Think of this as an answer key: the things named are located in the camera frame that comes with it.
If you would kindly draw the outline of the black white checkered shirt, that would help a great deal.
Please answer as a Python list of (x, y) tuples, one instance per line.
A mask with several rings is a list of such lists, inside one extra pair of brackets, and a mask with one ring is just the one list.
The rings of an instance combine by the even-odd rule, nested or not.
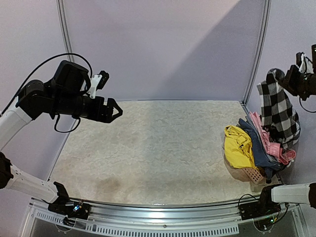
[(261, 101), (263, 128), (283, 149), (291, 149), (299, 141), (301, 126), (298, 113), (284, 88), (278, 83), (284, 77), (282, 70), (271, 69), (267, 72), (266, 79), (257, 84), (257, 90)]

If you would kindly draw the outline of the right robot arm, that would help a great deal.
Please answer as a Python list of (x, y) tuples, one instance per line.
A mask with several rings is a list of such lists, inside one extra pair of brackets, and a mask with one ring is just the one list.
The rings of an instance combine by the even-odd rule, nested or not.
[[(284, 147), (295, 144), (300, 135), (298, 115), (292, 108), (286, 92), (305, 101), (316, 93), (316, 74), (313, 66), (291, 65), (287, 73), (280, 69), (271, 69), (266, 81), (259, 84), (262, 96), (262, 116), (265, 127), (275, 127), (281, 138), (285, 138)], [(258, 215), (268, 215), (280, 209), (280, 203), (308, 204), (316, 206), (316, 184), (270, 185), (265, 187), (255, 211)]]

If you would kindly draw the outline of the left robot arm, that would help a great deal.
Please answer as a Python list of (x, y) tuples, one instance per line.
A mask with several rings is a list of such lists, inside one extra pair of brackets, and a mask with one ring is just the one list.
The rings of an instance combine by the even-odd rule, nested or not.
[[(109, 79), (101, 71), (90, 76), (88, 69), (63, 60), (48, 82), (32, 80), (14, 96), (12, 104), (0, 117), (0, 147), (41, 114), (59, 120), (69, 115), (80, 121), (88, 119), (111, 123), (123, 114), (115, 99), (96, 96)], [(73, 201), (64, 185), (48, 182), (15, 166), (4, 154), (0, 155), (0, 187), (31, 195), (48, 203), (48, 210), (68, 218), (87, 219), (91, 206), (83, 200)]]

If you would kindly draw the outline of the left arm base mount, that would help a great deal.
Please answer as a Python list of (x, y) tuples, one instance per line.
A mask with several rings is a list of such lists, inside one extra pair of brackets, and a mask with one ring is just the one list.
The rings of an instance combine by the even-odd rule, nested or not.
[(69, 219), (78, 218), (87, 220), (90, 215), (91, 205), (83, 202), (82, 200), (68, 201), (63, 204), (51, 203), (48, 205), (48, 210), (57, 214), (67, 216)]

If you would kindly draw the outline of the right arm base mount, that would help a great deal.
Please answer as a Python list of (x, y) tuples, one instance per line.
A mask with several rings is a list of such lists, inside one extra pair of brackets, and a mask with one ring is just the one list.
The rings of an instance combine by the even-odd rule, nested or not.
[(254, 201), (239, 204), (238, 210), (242, 220), (249, 220), (278, 214), (281, 211), (281, 206), (277, 203), (263, 205), (260, 201)]

